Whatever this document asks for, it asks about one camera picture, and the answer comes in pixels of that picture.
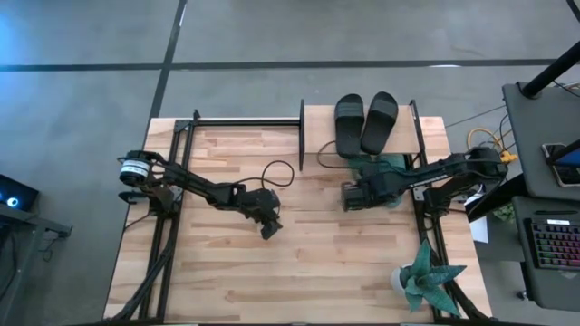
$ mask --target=smartphone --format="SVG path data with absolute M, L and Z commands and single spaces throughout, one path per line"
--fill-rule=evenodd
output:
M 565 147 L 564 144 L 544 144 L 542 150 L 546 158 L 550 158 Z M 577 167 L 580 167 L 580 149 L 571 151 L 551 165 L 560 187 L 580 187 L 580 170 Z

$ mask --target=rgb keyboard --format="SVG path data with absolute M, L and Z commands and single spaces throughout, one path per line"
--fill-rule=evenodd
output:
M 580 226 L 531 223 L 539 268 L 580 270 Z

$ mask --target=wooden board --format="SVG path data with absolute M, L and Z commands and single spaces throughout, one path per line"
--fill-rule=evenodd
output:
M 151 122 L 146 150 L 167 156 L 173 121 Z M 442 120 L 422 121 L 429 153 L 449 152 Z M 339 187 L 351 179 L 350 172 L 321 168 L 314 155 L 306 156 L 304 171 L 299 172 L 297 151 L 297 129 L 196 129 L 189 168 L 203 177 L 215 182 L 256 177 L 268 162 L 283 159 L 295 167 L 296 178 L 290 187 L 274 187 L 282 202 L 284 228 L 268 241 L 261 239 L 258 225 L 240 214 L 219 212 L 203 199 L 185 195 L 166 321 L 431 321 L 427 304 L 409 313 L 405 299 L 389 282 L 392 270 L 411 262 L 419 247 L 409 193 L 394 209 L 344 213 Z M 343 164 L 336 156 L 325 159 Z M 289 176 L 283 165 L 272 166 L 266 174 L 280 183 Z M 258 182 L 248 183 L 248 188 L 255 187 Z M 146 209 L 132 207 L 128 223 Z M 456 213 L 442 223 L 449 259 L 469 266 L 459 284 L 489 313 L 467 218 Z M 142 281 L 153 228 L 154 217 L 125 233 L 105 316 L 116 313 Z M 157 295 L 153 298 L 154 309 Z
M 336 139 L 334 128 L 334 106 L 306 105 L 304 107 L 304 148 L 306 153 L 317 153 L 324 144 Z M 328 146 L 325 153 L 335 153 L 334 145 Z M 397 123 L 385 144 L 383 153 L 419 153 L 417 132 L 413 121 L 411 106 L 400 105 Z

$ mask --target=concrete floor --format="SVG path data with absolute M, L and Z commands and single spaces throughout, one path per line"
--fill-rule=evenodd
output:
M 163 62 L 178 0 L 4 0 L 0 65 Z M 556 58 L 580 24 L 565 0 L 189 0 L 174 62 Z M 449 124 L 501 104 L 501 86 L 543 67 L 172 72 L 161 117 L 296 116 L 300 99 L 389 91 Z M 578 80 L 578 68 L 561 82 Z M 44 217 L 74 225 L 38 259 L 19 324 L 100 319 L 127 207 L 115 158 L 139 149 L 160 72 L 0 72 L 0 173 L 42 192 Z M 497 110 L 448 129 L 496 129 Z M 512 174 L 517 173 L 517 164 Z M 517 265 L 481 261 L 502 321 L 575 324 L 514 296 Z

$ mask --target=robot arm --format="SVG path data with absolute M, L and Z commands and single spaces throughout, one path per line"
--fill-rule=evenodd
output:
M 379 206 L 395 200 L 406 190 L 451 177 L 442 187 L 423 192 L 425 212 L 432 216 L 445 214 L 453 197 L 464 193 L 483 180 L 501 181 L 508 168 L 494 149 L 474 148 L 465 154 L 451 154 L 445 159 L 411 171 L 392 169 L 379 172 L 376 164 L 361 170 L 361 179 L 342 184 L 344 211 Z
M 153 166 L 165 168 L 162 177 L 154 177 Z M 200 197 L 218 210 L 237 211 L 263 225 L 261 234 L 265 240 L 282 228 L 275 209 L 280 200 L 269 189 L 247 191 L 240 183 L 213 183 L 187 171 L 176 163 L 169 163 L 159 153 L 132 150 L 127 153 L 121 168 L 120 180 L 130 187 L 137 187 L 150 200 L 150 209 L 157 214 L 170 212 L 175 195 L 170 186 L 180 187 Z

